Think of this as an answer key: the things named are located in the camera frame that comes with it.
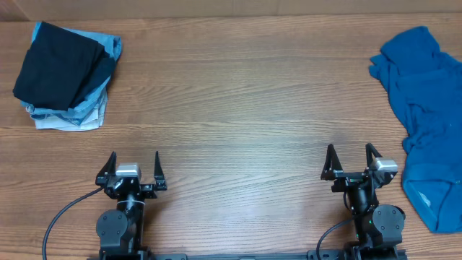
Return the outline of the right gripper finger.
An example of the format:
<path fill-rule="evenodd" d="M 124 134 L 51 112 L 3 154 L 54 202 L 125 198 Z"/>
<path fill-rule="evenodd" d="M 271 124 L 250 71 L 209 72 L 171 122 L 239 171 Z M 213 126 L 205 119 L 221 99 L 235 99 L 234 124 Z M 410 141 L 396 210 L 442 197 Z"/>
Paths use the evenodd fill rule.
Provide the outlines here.
<path fill-rule="evenodd" d="M 367 167 L 369 169 L 376 169 L 376 162 L 375 160 L 382 157 L 382 155 L 375 149 L 372 143 L 367 143 L 365 145 L 366 151 L 366 160 L 367 160 Z"/>
<path fill-rule="evenodd" d="M 329 144 L 327 147 L 327 152 L 326 152 L 326 161 L 323 166 L 323 172 L 327 173 L 328 171 L 343 171 L 343 168 L 341 166 L 339 157 L 336 153 L 336 150 L 334 148 L 333 144 Z"/>

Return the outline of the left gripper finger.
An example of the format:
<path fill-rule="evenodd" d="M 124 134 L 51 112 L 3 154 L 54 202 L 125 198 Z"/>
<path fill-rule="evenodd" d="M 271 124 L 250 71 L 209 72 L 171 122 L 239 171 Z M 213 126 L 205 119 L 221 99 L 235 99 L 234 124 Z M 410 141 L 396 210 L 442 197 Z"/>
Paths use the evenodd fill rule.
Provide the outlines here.
<path fill-rule="evenodd" d="M 117 154 L 116 152 L 112 151 L 108 161 L 104 164 L 102 169 L 97 174 L 98 178 L 106 177 L 107 175 L 113 175 L 116 171 L 116 159 Z"/>
<path fill-rule="evenodd" d="M 156 181 L 156 184 L 165 184 L 165 175 L 160 164 L 160 156 L 158 151 L 156 151 L 155 153 L 154 179 Z"/>

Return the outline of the blue polo shirt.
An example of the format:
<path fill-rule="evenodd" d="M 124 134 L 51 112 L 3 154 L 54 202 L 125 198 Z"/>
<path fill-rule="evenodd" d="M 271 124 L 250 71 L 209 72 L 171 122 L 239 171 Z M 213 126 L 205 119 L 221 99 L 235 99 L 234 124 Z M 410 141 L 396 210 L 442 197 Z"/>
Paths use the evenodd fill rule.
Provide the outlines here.
<path fill-rule="evenodd" d="M 461 62 L 425 26 L 385 43 L 369 72 L 406 129 L 402 187 L 433 233 L 461 231 Z"/>

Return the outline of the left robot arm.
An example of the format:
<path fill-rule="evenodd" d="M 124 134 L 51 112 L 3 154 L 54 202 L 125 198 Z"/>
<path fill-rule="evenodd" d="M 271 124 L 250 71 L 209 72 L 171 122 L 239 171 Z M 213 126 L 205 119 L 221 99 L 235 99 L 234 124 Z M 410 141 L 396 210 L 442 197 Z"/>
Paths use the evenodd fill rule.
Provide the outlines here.
<path fill-rule="evenodd" d="M 135 162 L 116 164 L 113 152 L 96 175 L 95 184 L 117 201 L 115 209 L 103 212 L 96 223 L 101 259 L 153 259 L 150 248 L 142 245 L 144 208 L 147 199 L 167 190 L 159 154 L 154 157 L 154 183 L 141 183 L 141 168 Z"/>

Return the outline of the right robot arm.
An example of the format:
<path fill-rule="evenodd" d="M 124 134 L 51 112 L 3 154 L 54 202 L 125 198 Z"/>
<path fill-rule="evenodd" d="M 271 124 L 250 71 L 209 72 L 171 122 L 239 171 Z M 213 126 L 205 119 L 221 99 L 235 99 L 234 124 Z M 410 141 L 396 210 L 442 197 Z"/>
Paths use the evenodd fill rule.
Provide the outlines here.
<path fill-rule="evenodd" d="M 322 259 L 325 254 L 321 244 L 334 230 L 353 224 L 356 241 L 346 243 L 336 252 L 330 253 L 335 259 L 343 260 L 399 260 L 406 259 L 404 250 L 398 250 L 402 243 L 402 231 L 406 215 L 397 206 L 380 204 L 376 190 L 388 185 L 398 172 L 395 160 L 383 157 L 371 143 L 365 145 L 366 167 L 362 172 L 346 172 L 332 144 L 328 145 L 326 161 L 321 179 L 332 181 L 331 191 L 342 193 L 344 206 L 351 217 L 329 228 L 320 237 L 315 257 Z"/>

